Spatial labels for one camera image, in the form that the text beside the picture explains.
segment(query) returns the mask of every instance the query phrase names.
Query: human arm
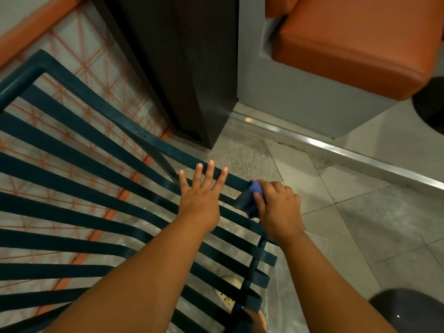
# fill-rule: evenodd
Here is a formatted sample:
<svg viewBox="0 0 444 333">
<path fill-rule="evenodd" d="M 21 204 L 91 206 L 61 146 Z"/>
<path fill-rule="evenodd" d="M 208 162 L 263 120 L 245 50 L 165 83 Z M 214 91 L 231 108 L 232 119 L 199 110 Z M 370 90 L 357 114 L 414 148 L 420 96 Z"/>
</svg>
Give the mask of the human arm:
<svg viewBox="0 0 444 333">
<path fill-rule="evenodd" d="M 267 202 L 255 194 L 261 223 L 285 254 L 310 332 L 396 333 L 305 234 L 299 196 L 280 182 L 258 181 Z"/>
<path fill-rule="evenodd" d="M 220 220 L 218 198 L 228 169 L 214 185 L 214 162 L 202 182 L 198 164 L 190 188 L 179 173 L 177 218 L 133 257 L 73 302 L 45 333 L 164 333 L 205 233 Z"/>
</svg>

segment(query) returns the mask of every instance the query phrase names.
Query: metal floor strip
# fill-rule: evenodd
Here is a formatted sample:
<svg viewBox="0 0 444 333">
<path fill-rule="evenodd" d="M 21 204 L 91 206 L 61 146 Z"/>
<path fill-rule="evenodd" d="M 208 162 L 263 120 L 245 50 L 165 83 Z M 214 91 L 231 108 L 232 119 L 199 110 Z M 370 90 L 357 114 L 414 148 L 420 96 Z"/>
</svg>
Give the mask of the metal floor strip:
<svg viewBox="0 0 444 333">
<path fill-rule="evenodd" d="M 238 112 L 231 113 L 228 124 L 309 154 L 320 156 L 362 174 L 444 200 L 444 183 L 411 170 L 342 149 Z"/>
</svg>

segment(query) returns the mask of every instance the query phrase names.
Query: hand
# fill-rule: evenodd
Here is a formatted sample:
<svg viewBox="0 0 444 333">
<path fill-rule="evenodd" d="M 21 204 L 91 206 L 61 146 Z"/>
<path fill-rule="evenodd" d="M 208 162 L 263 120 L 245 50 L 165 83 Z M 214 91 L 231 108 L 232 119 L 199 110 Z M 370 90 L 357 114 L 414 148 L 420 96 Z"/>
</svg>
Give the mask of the hand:
<svg viewBox="0 0 444 333">
<path fill-rule="evenodd" d="M 265 201 L 259 193 L 254 193 L 258 205 L 259 219 L 265 232 L 277 240 L 280 246 L 291 243 L 295 237 L 304 235 L 301 217 L 301 198 L 291 187 L 280 182 L 257 180 L 262 187 Z"/>
<path fill-rule="evenodd" d="M 218 199 L 228 175 L 228 168 L 222 169 L 213 189 L 211 184 L 213 183 L 214 161 L 208 161 L 203 182 L 202 168 L 203 165 L 198 163 L 191 188 L 186 181 L 185 172 L 183 170 L 179 172 L 181 194 L 178 217 L 189 216 L 193 222 L 196 222 L 196 225 L 201 226 L 202 230 L 209 233 L 214 230 L 220 221 Z"/>
</svg>

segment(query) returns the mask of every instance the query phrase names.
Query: green slatted chair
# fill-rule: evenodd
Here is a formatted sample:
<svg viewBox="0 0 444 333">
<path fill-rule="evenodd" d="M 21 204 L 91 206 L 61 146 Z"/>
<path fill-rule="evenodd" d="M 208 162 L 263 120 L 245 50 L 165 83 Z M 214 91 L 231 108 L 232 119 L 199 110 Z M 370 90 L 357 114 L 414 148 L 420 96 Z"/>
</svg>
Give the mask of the green slatted chair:
<svg viewBox="0 0 444 333">
<path fill-rule="evenodd" d="M 88 106 L 92 107 L 125 132 L 159 164 L 159 166 L 170 176 L 173 182 L 145 165 L 142 161 L 92 127 L 75 113 L 71 112 L 57 100 L 54 100 L 51 96 L 33 85 L 36 79 L 43 73 L 49 74 L 63 87 L 68 89 L 75 96 L 83 100 Z M 170 212 L 178 212 L 179 206 L 172 201 L 163 198 L 87 155 L 71 148 L 65 143 L 45 134 L 32 125 L 25 123 L 21 119 L 5 112 L 4 109 L 17 97 L 20 97 L 31 105 L 37 107 L 42 112 L 53 117 L 59 123 L 70 128 L 75 133 L 107 151 L 109 154 L 140 172 L 156 184 L 175 194 L 180 194 L 180 189 L 177 185 L 178 175 L 171 164 L 165 159 L 164 155 L 189 168 L 195 168 L 196 164 L 200 162 L 197 158 L 167 144 L 141 128 L 123 113 L 108 104 L 43 50 L 40 50 L 31 56 L 28 61 L 16 69 L 0 84 L 0 130 L 97 177 L 141 196 L 144 199 L 152 201 Z M 163 229 L 168 225 L 168 222 L 163 218 L 156 216 L 147 210 L 125 201 L 118 200 L 110 195 L 70 179 L 66 179 L 2 152 L 0 152 L 0 172 L 143 219 L 160 229 Z M 220 169 L 216 169 L 214 173 L 215 178 L 217 178 L 219 174 Z M 226 185 L 235 188 L 236 190 L 243 191 L 247 188 L 248 182 L 228 174 Z M 220 195 L 219 200 L 231 206 L 234 204 L 232 198 L 222 194 Z M 0 211 L 102 230 L 119 235 L 127 235 L 143 243 L 147 243 L 153 238 L 152 235 L 142 229 L 128 224 L 105 220 L 96 216 L 7 193 L 0 193 Z M 255 284 L 261 288 L 266 288 L 269 282 L 268 276 L 258 270 L 258 263 L 264 262 L 265 264 L 274 266 L 277 258 L 264 250 L 266 243 L 268 241 L 273 241 L 267 237 L 266 233 L 258 223 L 223 206 L 220 206 L 220 213 L 222 217 L 234 222 L 238 226 L 244 227 L 261 236 L 258 244 L 254 245 L 221 227 L 217 227 L 212 232 L 212 234 L 219 239 L 244 251 L 248 255 L 251 255 L 252 259 L 249 266 L 238 262 L 229 255 L 206 243 L 202 243 L 199 249 L 200 253 L 203 255 L 243 277 L 244 281 L 242 287 L 238 290 L 236 287 L 230 285 L 228 282 L 196 262 L 193 263 L 190 273 L 213 288 L 225 293 L 236 302 L 236 305 L 232 313 L 227 313 L 219 305 L 210 301 L 188 285 L 185 285 L 183 288 L 181 296 L 223 325 L 226 331 L 247 332 L 248 329 L 251 329 L 251 323 L 248 320 L 249 317 L 245 317 L 245 315 L 242 314 L 243 311 L 240 309 L 244 306 L 253 311 L 258 311 L 262 302 L 261 297 L 250 288 L 250 285 Z M 0 247 L 29 250 L 53 250 L 72 253 L 94 253 L 114 255 L 123 258 L 129 258 L 135 253 L 133 249 L 117 244 L 91 242 L 87 240 L 35 234 L 9 229 L 0 229 Z M 102 277 L 112 269 L 112 266 L 107 265 L 1 263 L 0 281 Z M 86 290 L 87 288 L 79 288 L 0 295 L 0 312 L 68 303 L 67 305 L 53 309 L 47 313 L 3 327 L 0 329 L 0 333 L 38 332 L 50 325 L 51 322 L 69 306 L 69 302 L 74 301 Z M 206 332 L 203 327 L 178 310 L 175 310 L 171 322 L 185 332 Z"/>
</svg>

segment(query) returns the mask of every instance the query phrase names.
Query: orange cushion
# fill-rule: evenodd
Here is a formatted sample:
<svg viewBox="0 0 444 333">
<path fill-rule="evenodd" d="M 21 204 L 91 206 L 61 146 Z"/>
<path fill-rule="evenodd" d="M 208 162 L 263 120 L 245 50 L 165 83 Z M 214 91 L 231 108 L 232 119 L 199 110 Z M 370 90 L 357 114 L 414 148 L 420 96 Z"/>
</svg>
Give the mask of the orange cushion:
<svg viewBox="0 0 444 333">
<path fill-rule="evenodd" d="M 265 0 L 265 16 L 280 17 L 290 14 L 297 0 Z"/>
<path fill-rule="evenodd" d="M 299 0 L 275 61 L 403 100 L 430 79 L 444 0 Z"/>
</svg>

